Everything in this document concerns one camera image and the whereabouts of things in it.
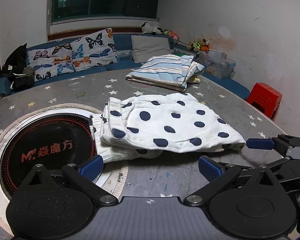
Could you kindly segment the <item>blue sofa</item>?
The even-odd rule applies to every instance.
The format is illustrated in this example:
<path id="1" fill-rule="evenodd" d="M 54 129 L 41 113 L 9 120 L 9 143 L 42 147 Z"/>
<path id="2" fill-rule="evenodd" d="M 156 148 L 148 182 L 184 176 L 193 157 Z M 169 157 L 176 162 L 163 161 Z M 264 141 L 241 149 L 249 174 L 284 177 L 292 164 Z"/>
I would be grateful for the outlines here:
<path id="1" fill-rule="evenodd" d="M 131 41 L 132 34 L 123 33 L 123 34 L 114 34 L 114 44 L 116 47 L 116 51 L 119 56 L 119 62 L 110 64 L 107 66 L 100 66 L 100 67 L 93 67 L 90 69 L 83 70 L 81 72 L 73 72 L 67 73 L 60 76 L 51 77 L 47 80 L 42 80 L 35 82 L 35 86 L 44 85 L 51 82 L 61 81 L 65 79 L 69 79 L 71 77 L 78 77 L 81 75 L 88 75 L 94 73 L 101 73 L 111 70 L 122 70 L 122 69 L 129 69 L 129 68 L 136 68 L 141 66 L 139 63 L 135 63 L 132 59 L 132 41 Z M 237 83 L 233 79 L 219 79 L 207 72 L 203 73 L 203 76 L 210 79 L 211 81 L 217 83 L 218 85 L 228 89 L 229 91 L 233 92 L 240 98 L 246 100 L 250 94 L 250 91 L 245 88 L 243 85 Z M 10 81 L 5 78 L 0 78 L 0 98 L 13 94 L 14 91 L 10 90 Z"/>

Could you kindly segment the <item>white black plush toy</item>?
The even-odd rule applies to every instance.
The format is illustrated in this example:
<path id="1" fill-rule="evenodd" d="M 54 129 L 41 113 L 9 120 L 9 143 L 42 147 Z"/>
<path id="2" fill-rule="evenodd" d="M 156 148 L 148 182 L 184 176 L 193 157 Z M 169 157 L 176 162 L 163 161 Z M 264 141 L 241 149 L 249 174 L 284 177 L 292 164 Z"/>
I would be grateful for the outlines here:
<path id="1" fill-rule="evenodd" d="M 143 34 L 152 34 L 152 35 L 162 35 L 164 31 L 157 26 L 152 26 L 148 22 L 145 22 L 141 26 L 141 31 Z"/>

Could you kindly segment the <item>round black induction cooker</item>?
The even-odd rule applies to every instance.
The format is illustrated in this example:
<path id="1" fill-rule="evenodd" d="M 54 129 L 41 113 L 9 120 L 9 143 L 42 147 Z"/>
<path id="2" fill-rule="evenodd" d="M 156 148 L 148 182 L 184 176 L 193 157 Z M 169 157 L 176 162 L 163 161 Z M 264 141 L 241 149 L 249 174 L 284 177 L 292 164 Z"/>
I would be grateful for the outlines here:
<path id="1" fill-rule="evenodd" d="M 51 114 L 17 132 L 0 158 L 0 184 L 6 196 L 12 197 L 36 164 L 59 170 L 95 156 L 90 123 L 89 118 L 78 114 Z"/>

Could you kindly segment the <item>left butterfly pillow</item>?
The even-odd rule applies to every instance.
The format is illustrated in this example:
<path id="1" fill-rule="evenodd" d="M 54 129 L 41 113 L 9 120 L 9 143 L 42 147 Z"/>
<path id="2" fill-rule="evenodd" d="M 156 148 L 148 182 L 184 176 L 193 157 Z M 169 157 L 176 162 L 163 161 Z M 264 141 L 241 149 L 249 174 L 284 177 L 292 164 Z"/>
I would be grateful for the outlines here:
<path id="1" fill-rule="evenodd" d="M 62 43 L 49 48 L 33 49 L 27 52 L 26 63 L 34 69 L 34 81 L 43 81 L 55 76 L 73 73 L 72 46 Z"/>

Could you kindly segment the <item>grey cushion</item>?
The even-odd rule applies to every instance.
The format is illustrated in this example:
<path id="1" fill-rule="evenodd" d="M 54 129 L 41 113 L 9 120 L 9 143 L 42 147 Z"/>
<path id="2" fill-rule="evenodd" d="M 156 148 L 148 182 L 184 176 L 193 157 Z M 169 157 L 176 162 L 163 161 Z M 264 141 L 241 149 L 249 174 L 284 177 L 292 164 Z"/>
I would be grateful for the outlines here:
<path id="1" fill-rule="evenodd" d="M 151 57 L 171 53 L 169 40 L 164 37 L 132 35 L 132 58 L 135 63 L 145 63 Z"/>

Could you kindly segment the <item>clear plastic storage box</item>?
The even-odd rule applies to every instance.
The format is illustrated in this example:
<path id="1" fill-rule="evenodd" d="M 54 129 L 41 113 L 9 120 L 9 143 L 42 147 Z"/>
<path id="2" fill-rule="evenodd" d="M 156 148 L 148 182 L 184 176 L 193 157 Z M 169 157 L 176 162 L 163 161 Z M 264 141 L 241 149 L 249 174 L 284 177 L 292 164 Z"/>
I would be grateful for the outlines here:
<path id="1" fill-rule="evenodd" d="M 228 79 L 236 66 L 236 61 L 228 58 L 224 52 L 209 50 L 199 53 L 199 62 L 205 66 L 204 72 L 219 79 Z"/>

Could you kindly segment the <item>right butterfly pillow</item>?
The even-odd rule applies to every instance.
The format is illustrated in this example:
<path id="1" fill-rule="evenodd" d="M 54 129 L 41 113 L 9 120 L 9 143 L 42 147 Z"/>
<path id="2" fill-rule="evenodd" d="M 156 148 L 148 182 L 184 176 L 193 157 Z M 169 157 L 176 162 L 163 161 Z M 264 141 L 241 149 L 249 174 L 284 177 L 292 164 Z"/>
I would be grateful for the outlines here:
<path id="1" fill-rule="evenodd" d="M 77 72 L 119 62 L 111 28 L 77 38 L 71 46 L 71 63 Z"/>

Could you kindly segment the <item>grey star-pattern table cover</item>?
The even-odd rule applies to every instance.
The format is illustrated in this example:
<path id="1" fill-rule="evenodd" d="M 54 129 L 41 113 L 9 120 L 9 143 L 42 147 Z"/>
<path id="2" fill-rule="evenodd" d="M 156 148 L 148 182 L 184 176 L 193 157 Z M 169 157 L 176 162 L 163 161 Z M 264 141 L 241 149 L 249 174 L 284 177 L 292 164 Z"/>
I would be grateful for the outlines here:
<path id="1" fill-rule="evenodd" d="M 170 90 L 130 82 L 128 70 L 115 70 L 44 84 L 0 99 L 0 136 L 18 118 L 45 107 L 62 103 L 79 103 L 103 109 L 113 96 L 127 99 L 137 94 L 170 94 Z M 198 85 L 190 85 L 187 92 L 216 112 L 245 139 L 275 137 L 286 129 L 263 115 L 235 94 L 202 78 Z M 107 185 L 123 183 L 123 196 L 186 197 L 206 184 L 198 171 L 199 154 L 163 153 L 154 159 L 138 158 L 129 161 L 123 176 L 116 171 Z"/>

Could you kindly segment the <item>red plastic stool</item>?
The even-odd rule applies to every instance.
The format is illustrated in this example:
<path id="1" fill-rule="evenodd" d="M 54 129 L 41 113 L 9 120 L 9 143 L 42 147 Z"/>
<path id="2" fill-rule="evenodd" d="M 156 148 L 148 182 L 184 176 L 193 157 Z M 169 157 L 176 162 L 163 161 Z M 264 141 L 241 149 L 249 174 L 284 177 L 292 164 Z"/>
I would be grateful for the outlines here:
<path id="1" fill-rule="evenodd" d="M 247 102 L 274 120 L 282 94 L 266 83 L 258 82 L 254 85 Z"/>

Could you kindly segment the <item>orange green plush toy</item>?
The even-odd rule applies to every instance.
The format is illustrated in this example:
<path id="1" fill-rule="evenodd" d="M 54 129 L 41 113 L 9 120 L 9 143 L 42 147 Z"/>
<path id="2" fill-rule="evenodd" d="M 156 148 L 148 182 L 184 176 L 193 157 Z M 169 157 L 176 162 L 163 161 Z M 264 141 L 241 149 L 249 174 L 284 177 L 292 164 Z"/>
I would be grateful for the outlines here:
<path id="1" fill-rule="evenodd" d="M 194 42 L 190 42 L 187 45 L 187 49 L 190 51 L 200 52 L 203 51 L 205 53 L 208 53 L 210 50 L 210 41 L 206 40 L 204 38 L 199 38 L 198 40 Z"/>

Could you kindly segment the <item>white navy-dotted garment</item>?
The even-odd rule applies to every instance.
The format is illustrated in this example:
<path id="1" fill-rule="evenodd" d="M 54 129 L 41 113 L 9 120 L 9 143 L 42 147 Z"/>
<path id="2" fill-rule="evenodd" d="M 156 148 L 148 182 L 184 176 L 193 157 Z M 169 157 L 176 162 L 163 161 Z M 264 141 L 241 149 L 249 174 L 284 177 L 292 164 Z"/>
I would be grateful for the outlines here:
<path id="1" fill-rule="evenodd" d="M 173 153 L 239 151 L 243 137 L 189 93 L 109 98 L 92 117 L 105 163 Z"/>

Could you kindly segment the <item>black bag on sofa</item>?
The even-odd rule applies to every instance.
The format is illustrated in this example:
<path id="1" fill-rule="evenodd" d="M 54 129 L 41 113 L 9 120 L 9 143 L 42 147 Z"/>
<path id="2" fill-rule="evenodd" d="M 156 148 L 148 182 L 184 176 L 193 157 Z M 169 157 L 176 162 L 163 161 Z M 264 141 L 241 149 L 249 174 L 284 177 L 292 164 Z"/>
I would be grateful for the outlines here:
<path id="1" fill-rule="evenodd" d="M 27 44 L 19 46 L 6 59 L 2 67 L 2 75 L 22 74 L 26 64 Z"/>

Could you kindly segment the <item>butterfly pillow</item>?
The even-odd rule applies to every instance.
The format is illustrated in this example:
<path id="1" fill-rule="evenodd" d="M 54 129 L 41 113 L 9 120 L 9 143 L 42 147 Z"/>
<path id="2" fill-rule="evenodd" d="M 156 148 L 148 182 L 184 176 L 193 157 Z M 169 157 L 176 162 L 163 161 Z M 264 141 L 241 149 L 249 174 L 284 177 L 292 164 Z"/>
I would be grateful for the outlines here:
<path id="1" fill-rule="evenodd" d="M 62 43 L 49 48 L 33 49 L 27 52 L 26 63 L 34 69 L 34 81 L 43 81 L 55 76 L 73 73 L 72 46 Z"/>
<path id="2" fill-rule="evenodd" d="M 71 46 L 71 63 L 77 72 L 119 62 L 111 28 L 77 38 Z"/>

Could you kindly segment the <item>dark clothes pile on sofa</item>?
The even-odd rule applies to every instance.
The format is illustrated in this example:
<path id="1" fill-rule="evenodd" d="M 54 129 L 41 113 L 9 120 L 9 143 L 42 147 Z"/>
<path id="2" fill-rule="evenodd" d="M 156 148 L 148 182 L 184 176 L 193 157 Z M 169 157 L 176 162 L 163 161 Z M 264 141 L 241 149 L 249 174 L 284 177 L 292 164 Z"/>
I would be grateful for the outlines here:
<path id="1" fill-rule="evenodd" d="M 20 92 L 34 86 L 34 73 L 33 67 L 25 67 L 22 74 L 14 74 L 14 80 L 11 83 L 10 89 L 13 93 Z"/>

